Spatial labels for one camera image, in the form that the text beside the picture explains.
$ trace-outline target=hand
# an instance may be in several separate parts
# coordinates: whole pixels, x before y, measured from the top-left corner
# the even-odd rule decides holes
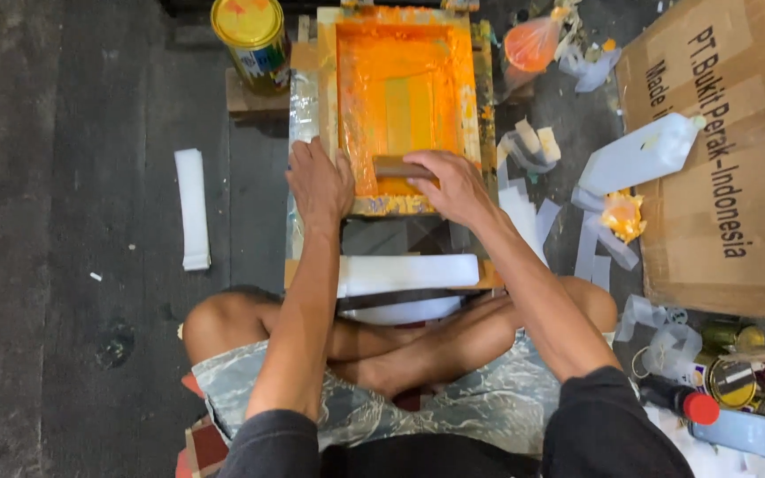
[[[413,178],[409,182],[447,219],[473,231],[475,224],[489,217],[495,208],[479,171],[467,159],[450,151],[420,150],[407,153],[403,161],[420,164],[439,178],[441,189],[427,179]]]
[[[355,180],[347,157],[339,151],[333,164],[319,136],[311,143],[294,141],[291,150],[285,178],[304,226],[337,227],[353,205]]]

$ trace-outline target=can lid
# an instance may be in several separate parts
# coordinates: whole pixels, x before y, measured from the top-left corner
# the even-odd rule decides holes
[[[693,392],[684,399],[684,415],[697,424],[710,425],[719,418],[719,404],[709,395]]]
[[[282,9],[271,0],[216,0],[212,26],[225,42],[239,47],[261,46],[274,37],[282,23]]]

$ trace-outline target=paint can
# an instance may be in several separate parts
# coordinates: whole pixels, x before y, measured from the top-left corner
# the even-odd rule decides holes
[[[735,321],[708,322],[701,329],[701,339],[705,345],[715,345],[734,352],[765,346],[765,334],[759,327],[741,326]]]
[[[757,381],[751,364],[725,362],[712,349],[702,349],[690,369],[678,380],[695,387],[728,408],[741,408],[750,404],[757,390]]]
[[[276,0],[216,0],[212,28],[228,49],[250,92],[275,96],[288,90],[291,41]]]

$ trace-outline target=leg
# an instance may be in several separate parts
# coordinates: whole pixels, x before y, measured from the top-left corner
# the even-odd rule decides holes
[[[270,337],[279,320],[281,305],[263,293],[225,292],[216,294],[188,314],[182,339],[191,364],[203,362],[250,343]],[[384,354],[423,334],[419,329],[368,326],[336,319],[327,356],[354,361]]]
[[[614,330],[616,307],[609,293],[577,277],[559,280],[602,333]],[[391,398],[416,386],[451,382],[486,365],[509,350],[521,327],[511,299],[492,299],[388,354],[331,367],[347,381]]]

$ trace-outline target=white plastic bottle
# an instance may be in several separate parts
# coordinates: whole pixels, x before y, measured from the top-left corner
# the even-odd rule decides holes
[[[578,184],[604,195],[680,171],[704,116],[669,113],[591,154]]]

